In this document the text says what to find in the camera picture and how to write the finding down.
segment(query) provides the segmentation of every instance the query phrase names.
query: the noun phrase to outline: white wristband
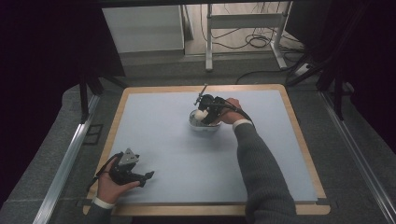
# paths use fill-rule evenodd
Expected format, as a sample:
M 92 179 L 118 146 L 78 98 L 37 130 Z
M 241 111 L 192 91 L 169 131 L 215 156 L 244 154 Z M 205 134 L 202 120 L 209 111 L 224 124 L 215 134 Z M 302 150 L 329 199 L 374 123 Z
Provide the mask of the white wristband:
M 104 201 L 98 199 L 97 197 L 94 197 L 92 202 L 95 203 L 96 205 L 98 205 L 99 207 L 102 207 L 105 209 L 112 209 L 115 206 L 115 204 L 105 203 Z
M 239 119 L 233 123 L 233 131 L 235 131 L 236 126 L 238 126 L 239 124 L 243 124 L 243 123 L 249 123 L 249 124 L 253 125 L 253 123 L 248 119 Z

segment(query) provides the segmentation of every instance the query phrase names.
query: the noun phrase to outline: hand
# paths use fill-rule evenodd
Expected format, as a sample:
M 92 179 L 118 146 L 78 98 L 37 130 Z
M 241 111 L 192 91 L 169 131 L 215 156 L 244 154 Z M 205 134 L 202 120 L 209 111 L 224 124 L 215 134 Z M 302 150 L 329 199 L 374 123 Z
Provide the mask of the hand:
M 230 104 L 242 109 L 242 106 L 239 104 L 239 101 L 234 98 L 228 98 L 226 100 Z M 229 109 L 229 108 L 223 108 L 221 110 L 221 114 L 218 119 L 216 119 L 213 123 L 219 123 L 220 121 L 223 121 L 224 123 L 227 124 L 234 124 L 237 120 L 239 119 L 245 119 L 245 117 L 239 113 L 236 113 L 235 111 Z
M 127 191 L 128 189 L 133 189 L 139 186 L 140 182 L 135 181 L 125 185 L 118 185 L 113 182 L 108 172 L 114 161 L 117 158 L 114 158 L 106 167 L 105 171 L 99 176 L 99 185 L 97 198 L 104 201 L 105 203 L 116 203 L 117 199 L 121 196 L 122 193 Z

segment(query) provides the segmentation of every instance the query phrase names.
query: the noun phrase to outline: gray sleeve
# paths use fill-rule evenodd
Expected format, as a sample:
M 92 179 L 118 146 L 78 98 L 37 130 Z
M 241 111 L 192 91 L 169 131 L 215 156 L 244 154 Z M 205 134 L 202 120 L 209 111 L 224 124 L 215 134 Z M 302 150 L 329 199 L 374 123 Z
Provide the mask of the gray sleeve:
M 247 188 L 247 222 L 298 223 L 294 200 L 268 146 L 250 124 L 240 124 L 234 132 Z
M 91 205 L 90 211 L 85 216 L 86 224 L 110 224 L 112 209 L 102 208 L 95 203 Z

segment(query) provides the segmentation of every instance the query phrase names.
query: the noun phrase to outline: person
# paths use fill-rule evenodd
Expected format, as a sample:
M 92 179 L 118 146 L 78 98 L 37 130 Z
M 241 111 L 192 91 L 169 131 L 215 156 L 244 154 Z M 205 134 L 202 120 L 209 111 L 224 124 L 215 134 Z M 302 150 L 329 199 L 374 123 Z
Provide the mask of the person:
M 241 108 L 234 98 L 227 102 Z M 298 223 L 296 207 L 286 181 L 274 156 L 259 137 L 252 122 L 231 109 L 224 108 L 218 121 L 233 125 L 238 142 L 237 159 L 247 189 L 247 223 Z M 108 173 L 99 177 L 97 196 L 86 218 L 87 223 L 110 223 L 111 208 L 118 197 L 128 189 L 138 186 L 138 182 L 118 186 Z

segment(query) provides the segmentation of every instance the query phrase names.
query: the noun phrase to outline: white panel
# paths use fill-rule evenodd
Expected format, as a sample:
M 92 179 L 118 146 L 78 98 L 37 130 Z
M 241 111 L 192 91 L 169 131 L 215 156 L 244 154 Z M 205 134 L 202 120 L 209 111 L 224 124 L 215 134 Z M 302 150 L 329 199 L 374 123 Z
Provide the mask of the white panel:
M 103 8 L 119 53 L 184 49 L 180 6 Z
M 279 163 L 294 200 L 317 200 L 279 91 L 207 93 L 239 99 Z M 120 203 L 246 201 L 232 127 L 221 124 L 215 133 L 193 131 L 189 115 L 196 97 L 193 92 L 129 95 L 110 156 L 130 147 L 140 155 L 133 172 L 155 174 L 145 187 L 121 197 Z

